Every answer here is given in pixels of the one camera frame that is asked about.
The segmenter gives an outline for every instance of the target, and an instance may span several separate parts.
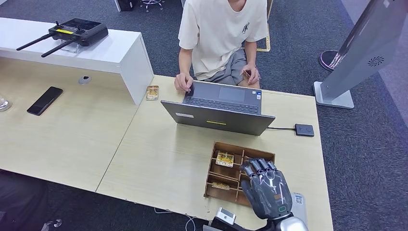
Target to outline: gray shorts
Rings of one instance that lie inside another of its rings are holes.
[[[237,50],[228,60],[225,70],[218,71],[211,78],[205,79],[205,82],[222,83],[228,85],[238,85],[242,80],[243,76],[240,72],[247,64],[246,55],[243,49]]]

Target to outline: laptop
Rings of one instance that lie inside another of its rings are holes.
[[[194,81],[182,103],[161,101],[179,124],[259,136],[274,116],[261,115],[262,91]]]

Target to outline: hand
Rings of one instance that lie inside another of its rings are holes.
[[[174,78],[176,90],[190,91],[193,79],[189,74],[180,73]]]
[[[250,182],[241,182],[242,190],[259,218],[275,219],[290,214],[292,195],[282,172],[272,162],[250,159],[240,170],[250,178]]]
[[[240,73],[241,75],[243,74],[243,71],[249,71],[251,73],[251,76],[249,77],[249,80],[248,80],[249,85],[254,84],[259,81],[259,72],[255,64],[245,65],[241,70],[241,73]]]

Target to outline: glass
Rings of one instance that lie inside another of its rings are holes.
[[[4,112],[12,106],[12,102],[8,101],[2,94],[0,93],[0,112]]]

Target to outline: white t-shirt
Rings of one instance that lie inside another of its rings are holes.
[[[192,66],[199,80],[225,69],[244,40],[255,42],[268,35],[267,0],[246,0],[234,11],[228,0],[187,0],[178,39],[192,51]]]

